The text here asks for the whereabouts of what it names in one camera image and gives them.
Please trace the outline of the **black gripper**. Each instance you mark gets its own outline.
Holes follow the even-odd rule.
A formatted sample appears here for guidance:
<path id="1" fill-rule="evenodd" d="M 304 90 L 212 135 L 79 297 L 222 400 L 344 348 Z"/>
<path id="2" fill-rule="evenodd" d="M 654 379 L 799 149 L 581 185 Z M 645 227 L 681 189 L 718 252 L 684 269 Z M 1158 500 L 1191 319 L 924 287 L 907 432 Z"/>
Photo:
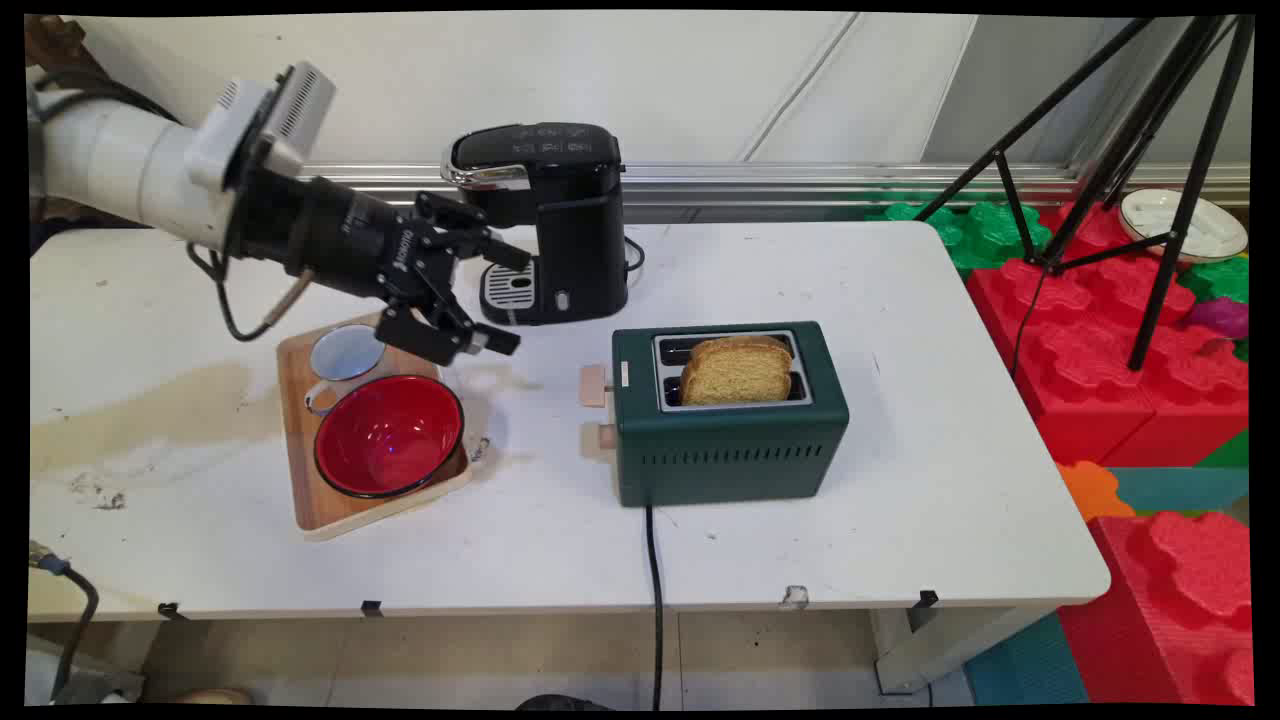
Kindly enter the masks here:
<path id="1" fill-rule="evenodd" d="M 460 354 L 515 354 L 517 334 L 475 322 L 461 306 L 457 263 L 442 255 L 417 260 L 425 245 L 524 272 L 532 255 L 507 243 L 475 206 L 421 191 L 413 208 L 406 217 L 323 177 L 246 169 L 236 187 L 236 256 L 278 263 L 293 277 L 311 270 L 319 284 L 383 299 L 376 338 L 435 365 L 449 366 Z"/>

